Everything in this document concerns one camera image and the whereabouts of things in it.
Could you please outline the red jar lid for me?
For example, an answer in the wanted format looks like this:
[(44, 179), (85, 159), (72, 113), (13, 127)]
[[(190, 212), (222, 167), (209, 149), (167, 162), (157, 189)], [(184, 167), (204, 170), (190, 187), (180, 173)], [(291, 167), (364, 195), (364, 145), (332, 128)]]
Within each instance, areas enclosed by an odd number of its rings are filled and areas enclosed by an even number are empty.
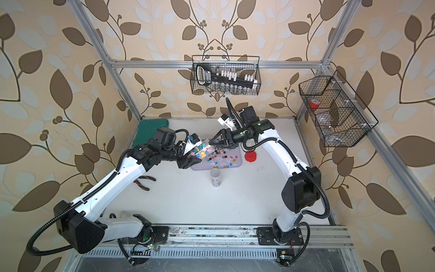
[(255, 151), (247, 151), (244, 155), (244, 158), (247, 162), (255, 162), (257, 160), (257, 153)]

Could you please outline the clear jar colourful candies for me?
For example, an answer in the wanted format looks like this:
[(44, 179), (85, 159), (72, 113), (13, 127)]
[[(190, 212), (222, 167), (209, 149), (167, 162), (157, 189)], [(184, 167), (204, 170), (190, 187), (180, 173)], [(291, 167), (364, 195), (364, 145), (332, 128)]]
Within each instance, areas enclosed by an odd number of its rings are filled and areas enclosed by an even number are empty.
[(201, 142), (198, 142), (196, 146), (189, 151), (190, 156), (195, 156), (198, 159), (204, 160), (209, 155), (213, 153), (214, 149), (210, 145), (209, 140), (205, 139)]

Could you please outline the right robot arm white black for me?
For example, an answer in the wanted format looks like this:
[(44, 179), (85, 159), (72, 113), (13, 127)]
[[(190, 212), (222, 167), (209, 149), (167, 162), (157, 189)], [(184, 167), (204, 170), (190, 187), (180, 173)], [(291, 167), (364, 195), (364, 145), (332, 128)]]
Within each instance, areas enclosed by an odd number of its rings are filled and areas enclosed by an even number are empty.
[(211, 145), (219, 148), (241, 146), (247, 152), (262, 146), (287, 179), (281, 193), (285, 208), (274, 219), (272, 226), (275, 243), (285, 245), (290, 242), (306, 215), (318, 219), (330, 216), (329, 200), (321, 187), (320, 170), (299, 159), (269, 120), (254, 118), (240, 125), (238, 121), (223, 115), (218, 122), (225, 128), (212, 138)]

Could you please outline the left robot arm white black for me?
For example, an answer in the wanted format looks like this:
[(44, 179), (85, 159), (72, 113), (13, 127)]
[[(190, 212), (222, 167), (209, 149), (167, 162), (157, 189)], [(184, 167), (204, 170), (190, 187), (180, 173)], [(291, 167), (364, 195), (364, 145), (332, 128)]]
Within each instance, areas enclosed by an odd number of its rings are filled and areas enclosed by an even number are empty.
[[(150, 145), (138, 145), (125, 150), (115, 169), (93, 188), (70, 203), (61, 201), (55, 206), (55, 217), (31, 236), (26, 252), (32, 256), (48, 256), (75, 249), (83, 254), (106, 241), (136, 238), (145, 227), (143, 216), (135, 214), (126, 219), (107, 219), (101, 215), (131, 183), (162, 161), (176, 162), (180, 169), (188, 169), (200, 163), (201, 159)], [(52, 225), (56, 225), (58, 233), (69, 244), (51, 250), (35, 248), (36, 240)]]

